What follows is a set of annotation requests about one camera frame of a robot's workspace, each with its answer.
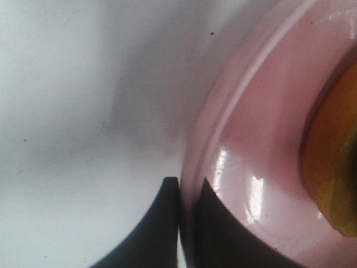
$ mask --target yellow fruit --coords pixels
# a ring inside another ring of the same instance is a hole
[[[321,213],[344,236],[357,236],[357,62],[317,112],[301,164]]]

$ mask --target pink ceramic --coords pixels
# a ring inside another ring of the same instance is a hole
[[[206,177],[262,241],[307,267],[357,267],[357,238],[334,231],[300,174],[306,122],[356,59],[357,1],[282,1],[216,80],[181,179],[191,266],[192,207]]]

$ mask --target pink bowl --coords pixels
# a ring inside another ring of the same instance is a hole
[[[193,208],[207,178],[253,234],[308,267],[357,266],[357,238],[336,232],[301,179],[310,115],[356,59],[357,1],[282,1],[217,78],[188,145],[181,178],[189,266]]]

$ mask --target white table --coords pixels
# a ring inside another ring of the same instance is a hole
[[[277,2],[1,1],[0,266],[88,267],[116,246]]]

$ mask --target black object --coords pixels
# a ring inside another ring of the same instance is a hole
[[[205,180],[196,207],[196,268],[302,268],[241,225]]]
[[[136,228],[91,268],[177,268],[179,205],[177,178],[165,178]]]

